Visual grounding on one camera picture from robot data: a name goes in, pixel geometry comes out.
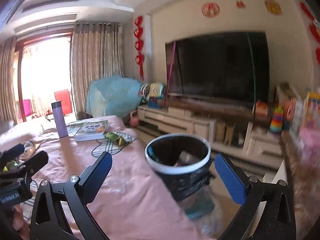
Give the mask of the person's left hand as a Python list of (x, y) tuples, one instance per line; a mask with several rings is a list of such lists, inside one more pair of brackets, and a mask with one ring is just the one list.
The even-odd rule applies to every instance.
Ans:
[(29, 224), (23, 217), (23, 211), (19, 205), (14, 206), (12, 226), (23, 240), (30, 239)]

